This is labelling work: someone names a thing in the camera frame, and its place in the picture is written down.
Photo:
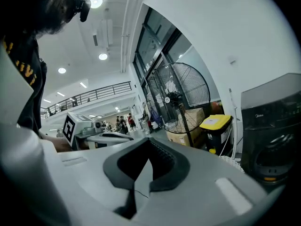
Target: ceiling light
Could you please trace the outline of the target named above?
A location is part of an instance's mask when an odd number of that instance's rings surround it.
[[[83,82],[81,82],[80,85],[81,85],[82,87],[84,87],[84,88],[87,88],[87,87],[84,85]]]
[[[106,60],[108,58],[108,55],[107,54],[100,54],[98,57],[99,57],[100,60]]]
[[[103,0],[90,0],[91,8],[98,8],[103,3]]]
[[[63,97],[65,96],[65,95],[63,95],[63,94],[62,94],[62,93],[60,93],[60,92],[57,92],[57,94],[59,94],[60,96],[63,96]]]
[[[66,73],[66,69],[64,69],[64,68],[59,68],[59,69],[58,69],[58,72],[59,72],[59,73]]]

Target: standing fan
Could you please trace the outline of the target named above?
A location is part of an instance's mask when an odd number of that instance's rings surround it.
[[[148,105],[162,115],[161,126],[172,133],[187,133],[197,128],[210,108],[210,92],[204,77],[184,63],[161,65],[149,77]]]

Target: balcony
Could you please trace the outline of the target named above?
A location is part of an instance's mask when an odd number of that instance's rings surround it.
[[[103,100],[106,97],[122,94],[131,90],[132,87],[130,81],[91,90],[58,102],[48,108],[41,107],[41,118],[46,119],[68,109],[74,108],[76,106],[83,105],[96,100]]]

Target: trash bin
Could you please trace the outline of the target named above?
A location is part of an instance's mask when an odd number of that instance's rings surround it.
[[[232,119],[231,115],[210,115],[200,124],[200,128],[207,133],[206,147],[208,151],[218,156],[221,154],[230,133]],[[230,140],[228,140],[223,154],[230,150],[229,145]]]

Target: railing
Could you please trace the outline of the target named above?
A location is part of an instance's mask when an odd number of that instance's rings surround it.
[[[73,96],[61,102],[58,102],[48,108],[41,107],[41,118],[48,118],[78,105],[83,105],[94,100],[103,99],[109,96],[131,91],[130,82],[123,82],[115,85],[94,89],[77,96]]]

